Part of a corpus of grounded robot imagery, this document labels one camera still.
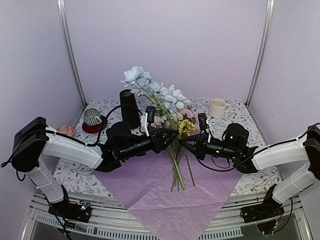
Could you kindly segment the purple pink wrapping paper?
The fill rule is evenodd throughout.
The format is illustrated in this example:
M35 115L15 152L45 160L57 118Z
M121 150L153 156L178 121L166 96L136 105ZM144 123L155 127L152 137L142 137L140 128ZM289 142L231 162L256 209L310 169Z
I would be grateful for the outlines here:
M189 155L180 160L185 190L171 191L172 162L167 152L133 157L112 172L94 175L142 225L160 240L196 240L232 194L242 174L215 172Z

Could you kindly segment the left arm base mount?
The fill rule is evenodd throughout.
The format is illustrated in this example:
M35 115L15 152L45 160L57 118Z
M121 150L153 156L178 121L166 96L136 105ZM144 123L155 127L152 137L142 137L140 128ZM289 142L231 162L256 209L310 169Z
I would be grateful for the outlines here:
M50 203L48 213L63 219L88 223L92 213L90 203L84 200L70 202L67 190L63 185L61 187L63 199L57 203Z

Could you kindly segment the white rose flower stem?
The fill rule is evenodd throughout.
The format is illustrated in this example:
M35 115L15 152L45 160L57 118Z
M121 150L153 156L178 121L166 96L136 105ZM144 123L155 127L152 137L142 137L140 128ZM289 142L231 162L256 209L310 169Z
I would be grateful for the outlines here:
M159 127L163 129L173 129L178 131L178 118L177 116L156 116L155 123L152 125L153 127ZM173 142L167 148L167 152L172 162L172 171L173 171L173 180L171 185L171 192L174 188L179 190L185 190L186 185L184 179L182 177L182 173L180 170L180 159L182 156L183 148L179 144L179 131L177 137L173 140Z

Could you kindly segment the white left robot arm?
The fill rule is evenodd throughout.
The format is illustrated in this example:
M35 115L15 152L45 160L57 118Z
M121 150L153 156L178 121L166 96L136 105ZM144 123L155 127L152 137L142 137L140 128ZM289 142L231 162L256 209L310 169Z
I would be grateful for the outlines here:
M123 121L113 124L106 133L104 144L93 145L54 130L46 124L45 118L37 117L15 134L14 149L8 161L16 171L32 180L63 217L70 217L75 211L74 205L43 163L42 155L108 173L132 157L166 150L178 136L177 130L150 126L142 135L132 134L130 126Z

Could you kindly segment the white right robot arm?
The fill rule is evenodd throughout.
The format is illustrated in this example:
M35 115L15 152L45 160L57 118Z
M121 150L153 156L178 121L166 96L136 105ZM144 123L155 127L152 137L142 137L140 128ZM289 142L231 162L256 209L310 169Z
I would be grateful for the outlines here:
M239 123L227 126L222 139L212 137L205 128L198 134L184 137L179 143L201 164L205 157L222 158L233 163L225 172L237 170L242 174L304 161L304 165L290 177L272 186L259 206L262 218L269 218L292 196L320 180L320 130L314 124L302 135L265 147L249 147L249 132Z

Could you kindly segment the light blue flower stem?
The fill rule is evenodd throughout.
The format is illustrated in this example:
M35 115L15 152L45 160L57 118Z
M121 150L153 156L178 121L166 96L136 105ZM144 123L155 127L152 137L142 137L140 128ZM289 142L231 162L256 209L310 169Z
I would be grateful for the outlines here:
M172 84L166 87L162 82L153 80L153 76L141 66L133 66L123 72L121 82L130 88L133 94L147 98L155 106L156 116L178 117L178 112L191 101L184 96L183 91Z

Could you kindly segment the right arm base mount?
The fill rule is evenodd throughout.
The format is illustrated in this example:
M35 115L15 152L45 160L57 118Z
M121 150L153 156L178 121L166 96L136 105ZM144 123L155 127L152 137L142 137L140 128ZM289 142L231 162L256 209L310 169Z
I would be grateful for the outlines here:
M262 203L245 206L240 210L240 216L245 223L251 223L261 220L266 220L272 217L279 217L279 220L272 220L270 222L259 223L257 229L263 235L271 235L276 232L284 214L284 209L281 203L276 202L272 196L273 191L277 185L272 185L263 198Z

